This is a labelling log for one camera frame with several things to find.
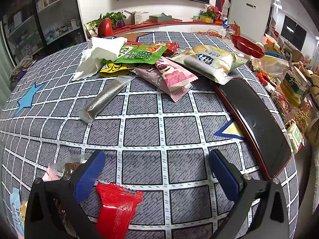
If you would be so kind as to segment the green tissue box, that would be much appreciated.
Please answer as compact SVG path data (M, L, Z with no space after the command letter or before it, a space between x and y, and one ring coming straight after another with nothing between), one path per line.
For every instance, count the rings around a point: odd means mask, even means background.
M155 23L171 22L172 15L166 15L164 13L161 13L160 15L150 15L149 21Z

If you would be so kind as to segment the yellow black snack bag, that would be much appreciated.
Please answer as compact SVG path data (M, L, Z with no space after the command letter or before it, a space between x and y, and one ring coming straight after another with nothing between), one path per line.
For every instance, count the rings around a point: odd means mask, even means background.
M106 78L127 75L131 70L138 68L139 66L141 66L141 64L106 63L102 66L99 75Z

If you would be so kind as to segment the flower pot pink flowers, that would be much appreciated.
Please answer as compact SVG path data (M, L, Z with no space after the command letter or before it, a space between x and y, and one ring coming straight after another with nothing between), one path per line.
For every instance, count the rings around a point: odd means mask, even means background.
M221 12L218 7L209 5L206 11L201 10L199 13L199 19L205 23L212 23L220 17Z

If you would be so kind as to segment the light blue snack packet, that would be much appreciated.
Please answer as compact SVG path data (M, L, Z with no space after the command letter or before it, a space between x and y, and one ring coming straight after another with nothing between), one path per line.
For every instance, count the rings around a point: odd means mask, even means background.
M18 238L24 238L24 223L22 220L21 206L20 190L13 187L12 193L10 194L10 209Z

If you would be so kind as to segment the white tissue paper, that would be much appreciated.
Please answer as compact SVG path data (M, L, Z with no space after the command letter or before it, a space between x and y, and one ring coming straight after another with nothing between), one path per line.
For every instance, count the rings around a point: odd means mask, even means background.
M114 62L119 58L120 49L127 41L127 38L124 37L114 39L92 37L88 43L88 48L82 52L80 64L72 81L95 75L101 70L103 59Z

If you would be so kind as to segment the glass display cabinet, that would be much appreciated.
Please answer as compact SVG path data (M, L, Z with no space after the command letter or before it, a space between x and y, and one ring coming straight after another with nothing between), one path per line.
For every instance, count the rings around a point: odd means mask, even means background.
M14 0L1 26L14 65L85 41L77 0Z

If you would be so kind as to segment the clear grey stick packet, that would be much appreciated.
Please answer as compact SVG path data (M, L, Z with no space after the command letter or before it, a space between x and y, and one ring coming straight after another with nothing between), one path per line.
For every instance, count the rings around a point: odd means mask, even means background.
M136 78L135 75L121 75L108 85L89 102L79 113L79 118L85 123L92 124L97 115L106 107L115 96Z

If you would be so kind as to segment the green snack bag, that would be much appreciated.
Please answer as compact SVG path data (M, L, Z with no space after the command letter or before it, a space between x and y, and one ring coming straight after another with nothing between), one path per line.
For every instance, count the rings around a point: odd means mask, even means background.
M123 45L119 51L118 58L114 61L103 59L102 64L106 63L125 63L125 64L155 64L167 50L164 45Z

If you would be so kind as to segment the grey checked tablecloth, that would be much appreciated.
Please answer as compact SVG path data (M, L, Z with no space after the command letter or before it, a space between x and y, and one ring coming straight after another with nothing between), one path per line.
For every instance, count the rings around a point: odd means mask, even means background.
M1 111L8 221L14 188L26 201L34 179L50 164L101 149L106 162L99 180L144 192L127 238L209 238L233 205L209 170L209 151L220 150L241 173L261 178L244 141L217 136L231 118L210 81L198 77L174 102L135 78L87 124L79 112L111 79L72 79L86 48L77 44L38 61Z

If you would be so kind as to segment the red bowl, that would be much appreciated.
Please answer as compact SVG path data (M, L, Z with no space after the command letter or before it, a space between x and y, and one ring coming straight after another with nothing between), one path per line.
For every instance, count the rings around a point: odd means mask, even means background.
M254 58L262 58L265 56L263 50L247 38L238 35L231 35L231 41L234 44L234 47L239 49L246 55L252 56Z

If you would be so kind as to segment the long red snack bar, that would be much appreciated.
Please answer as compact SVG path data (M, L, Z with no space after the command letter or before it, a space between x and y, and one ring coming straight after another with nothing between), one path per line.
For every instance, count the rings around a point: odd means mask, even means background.
M143 192L100 182L96 190L101 199L96 229L103 238L125 238Z

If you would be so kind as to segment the red chair back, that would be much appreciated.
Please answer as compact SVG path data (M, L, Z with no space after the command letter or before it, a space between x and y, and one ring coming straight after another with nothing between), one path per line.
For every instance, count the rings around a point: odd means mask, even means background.
M113 28L110 18L105 18L98 26L98 37L110 37L113 36Z

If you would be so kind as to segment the clear brown bar packet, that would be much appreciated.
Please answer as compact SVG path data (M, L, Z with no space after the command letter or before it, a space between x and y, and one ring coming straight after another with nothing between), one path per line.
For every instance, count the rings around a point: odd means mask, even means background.
M72 155L64 160L56 162L55 164L49 164L42 180L59 180L65 174L72 174L80 164L87 162L89 157L91 157L91 153Z

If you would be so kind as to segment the pink mochi snack bag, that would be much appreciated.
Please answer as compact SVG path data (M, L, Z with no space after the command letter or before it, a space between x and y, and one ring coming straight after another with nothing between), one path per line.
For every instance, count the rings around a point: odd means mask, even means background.
M166 57L160 57L155 64L142 64L132 72L166 93L172 101L178 102L192 88L198 77Z

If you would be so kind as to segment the green potted plant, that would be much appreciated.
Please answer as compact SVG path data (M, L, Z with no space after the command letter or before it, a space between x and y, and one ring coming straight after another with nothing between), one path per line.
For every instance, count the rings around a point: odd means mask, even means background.
M125 26L124 20L127 17L123 14L122 11L119 11L119 12L107 12L104 15L100 14L99 18L97 20L95 20L96 27L98 27L99 24L102 22L102 20L104 20L106 18L110 19L112 28L113 29L117 29L117 28Z

